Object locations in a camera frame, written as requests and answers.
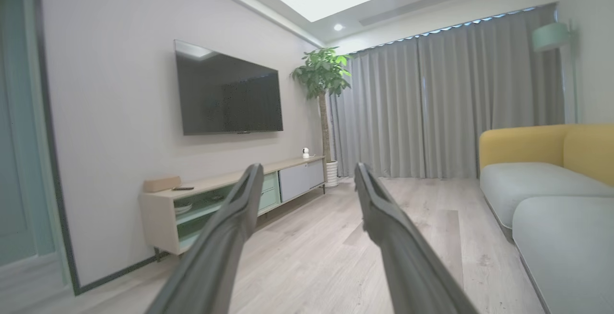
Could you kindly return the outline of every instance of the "plant pot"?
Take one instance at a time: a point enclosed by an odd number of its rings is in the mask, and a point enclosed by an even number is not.
[[[326,174],[328,181],[324,184],[326,188],[337,187],[339,181],[337,178],[337,162],[326,163]]]

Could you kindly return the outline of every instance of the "green lampshade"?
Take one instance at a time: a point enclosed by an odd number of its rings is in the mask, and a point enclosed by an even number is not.
[[[552,23],[533,32],[533,50],[545,52],[556,49],[569,42],[569,30],[563,23]]]

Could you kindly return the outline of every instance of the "tree trunk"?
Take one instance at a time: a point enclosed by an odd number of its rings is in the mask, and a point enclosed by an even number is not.
[[[318,104],[320,104],[320,123],[322,124],[322,150],[326,163],[331,163],[331,139],[329,138],[329,116],[326,113],[326,93],[318,95]]]

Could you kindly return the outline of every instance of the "sofa base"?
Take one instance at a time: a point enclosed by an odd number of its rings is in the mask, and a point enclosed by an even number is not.
[[[543,299],[542,293],[539,291],[539,288],[537,287],[537,283],[535,283],[535,279],[533,278],[533,275],[531,274],[531,271],[529,270],[529,267],[527,266],[526,261],[524,261],[524,257],[522,257],[522,252],[520,252],[520,249],[518,248],[518,246],[516,246],[516,250],[518,251],[518,255],[520,256],[520,262],[522,262],[524,271],[529,276],[529,280],[531,281],[533,290],[535,290],[535,294],[537,294],[537,298],[539,299],[539,302],[542,304],[544,313],[550,314],[550,309],[548,309],[548,306],[546,305],[546,301]]]
[[[514,239],[511,236],[511,229],[504,226],[501,221],[499,220],[499,218],[497,217],[497,214],[495,213],[495,210],[493,209],[493,207],[491,206],[491,203],[488,202],[488,199],[485,196],[482,196],[484,198],[484,201],[486,202],[486,204],[488,205],[488,208],[491,209],[491,212],[493,213],[493,216],[495,218],[495,220],[497,220],[497,223],[499,225],[499,227],[501,228],[501,231],[503,232],[505,238],[507,238],[507,240],[511,243],[514,243]]]

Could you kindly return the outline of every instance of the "television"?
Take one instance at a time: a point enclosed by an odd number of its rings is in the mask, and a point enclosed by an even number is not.
[[[283,130],[274,69],[175,40],[184,135]]]

